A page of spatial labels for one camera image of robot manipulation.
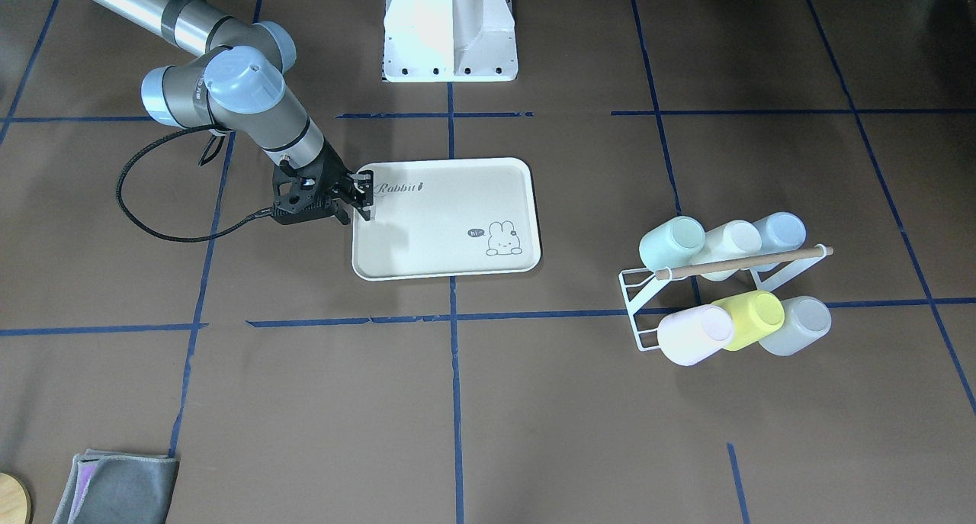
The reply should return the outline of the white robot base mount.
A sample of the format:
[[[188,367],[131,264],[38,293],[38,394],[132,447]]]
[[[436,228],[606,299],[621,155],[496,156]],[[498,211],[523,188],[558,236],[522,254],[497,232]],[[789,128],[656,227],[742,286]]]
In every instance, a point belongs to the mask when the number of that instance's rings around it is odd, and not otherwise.
[[[381,73],[392,83],[511,82],[512,0],[386,0]]]

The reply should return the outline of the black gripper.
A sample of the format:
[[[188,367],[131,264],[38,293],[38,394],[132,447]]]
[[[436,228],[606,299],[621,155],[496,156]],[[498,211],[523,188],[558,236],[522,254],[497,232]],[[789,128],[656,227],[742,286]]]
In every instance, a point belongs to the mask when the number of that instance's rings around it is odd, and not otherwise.
[[[275,166],[271,218],[281,225],[334,217],[344,226],[351,218],[343,204],[354,207],[365,221],[372,218],[373,170],[353,173],[331,144],[325,144],[308,166]]]

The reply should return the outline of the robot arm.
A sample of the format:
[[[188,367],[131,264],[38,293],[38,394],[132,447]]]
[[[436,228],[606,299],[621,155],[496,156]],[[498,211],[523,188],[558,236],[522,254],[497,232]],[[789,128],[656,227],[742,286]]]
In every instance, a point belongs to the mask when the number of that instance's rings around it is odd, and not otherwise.
[[[280,224],[334,216],[370,220],[373,173],[348,170],[284,75],[297,52],[279,24],[247,24],[206,0],[93,0],[193,54],[144,76],[143,107],[185,133],[241,131],[273,162],[271,208]]]

